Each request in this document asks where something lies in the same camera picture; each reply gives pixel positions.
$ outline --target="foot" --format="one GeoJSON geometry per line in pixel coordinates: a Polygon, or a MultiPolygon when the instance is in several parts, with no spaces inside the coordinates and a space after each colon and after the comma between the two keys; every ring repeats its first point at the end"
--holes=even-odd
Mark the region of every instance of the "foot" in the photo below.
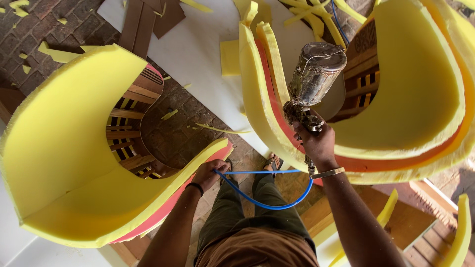
{"type": "Polygon", "coordinates": [[[273,171],[273,169],[272,169],[272,163],[274,163],[274,162],[275,162],[275,167],[276,167],[277,169],[279,169],[279,166],[280,166],[280,159],[279,159],[279,156],[275,155],[274,153],[270,153],[268,159],[270,159],[271,161],[270,161],[269,165],[266,165],[266,166],[264,166],[264,167],[262,168],[263,170],[266,170],[266,171],[273,171]]]}

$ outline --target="metal bracelet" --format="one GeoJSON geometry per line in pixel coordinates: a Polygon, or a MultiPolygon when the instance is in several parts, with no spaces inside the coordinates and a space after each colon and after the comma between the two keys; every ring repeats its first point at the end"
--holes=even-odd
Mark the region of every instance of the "metal bracelet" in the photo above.
{"type": "Polygon", "coordinates": [[[312,178],[312,180],[315,180],[315,179],[318,179],[318,178],[323,178],[323,177],[328,177],[328,176],[332,176],[332,175],[335,175],[335,174],[339,174],[339,173],[342,173],[344,171],[345,171],[345,168],[341,167],[341,168],[337,168],[337,169],[334,169],[334,170],[331,170],[331,171],[321,172],[321,173],[311,175],[310,178],[312,178]]]}

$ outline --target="metal canister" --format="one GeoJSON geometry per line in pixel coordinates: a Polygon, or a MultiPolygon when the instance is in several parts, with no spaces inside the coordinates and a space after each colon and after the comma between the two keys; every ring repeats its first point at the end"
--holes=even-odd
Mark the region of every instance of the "metal canister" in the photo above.
{"type": "Polygon", "coordinates": [[[288,85],[292,104],[312,106],[320,102],[346,66],[344,52],[341,45],[325,42],[305,45],[288,85]]]}

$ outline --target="hand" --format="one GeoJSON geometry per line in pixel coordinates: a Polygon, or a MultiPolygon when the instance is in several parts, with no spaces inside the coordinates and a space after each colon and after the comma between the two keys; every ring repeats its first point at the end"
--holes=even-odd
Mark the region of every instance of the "hand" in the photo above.
{"type": "MultiPolygon", "coordinates": [[[[323,120],[317,113],[314,113],[314,115],[323,120]]],[[[296,132],[294,138],[297,139],[298,136],[302,138],[305,153],[313,160],[318,172],[326,172],[340,167],[335,160],[334,153],[335,131],[328,123],[323,123],[322,131],[317,136],[311,134],[298,121],[292,123],[292,126],[296,132]]]]}
{"type": "Polygon", "coordinates": [[[193,177],[193,180],[191,181],[199,184],[203,191],[206,192],[219,179],[219,174],[215,173],[213,169],[224,173],[228,170],[229,167],[230,164],[222,160],[213,160],[210,162],[205,162],[199,166],[198,170],[196,171],[195,177],[193,177]]]}

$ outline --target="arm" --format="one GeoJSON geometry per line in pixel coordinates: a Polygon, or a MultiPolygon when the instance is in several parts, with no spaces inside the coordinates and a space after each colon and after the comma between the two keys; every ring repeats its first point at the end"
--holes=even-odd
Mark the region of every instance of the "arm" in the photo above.
{"type": "MultiPolygon", "coordinates": [[[[305,152],[318,172],[340,167],[334,155],[335,132],[327,123],[322,125],[318,136],[310,134],[299,122],[294,122],[293,126],[297,132],[295,137],[301,136],[305,152]]],[[[405,266],[396,246],[350,185],[346,175],[339,173],[324,177],[322,181],[351,266],[405,266]]]]}
{"type": "MultiPolygon", "coordinates": [[[[229,168],[229,163],[222,160],[203,163],[196,171],[192,182],[199,184],[203,191],[210,189],[219,179],[219,175],[213,172],[213,168],[225,172],[229,168]]],[[[200,190],[194,186],[189,186],[183,191],[175,207],[160,226],[138,267],[185,266],[190,247],[191,225],[200,197],[200,190]]]]}

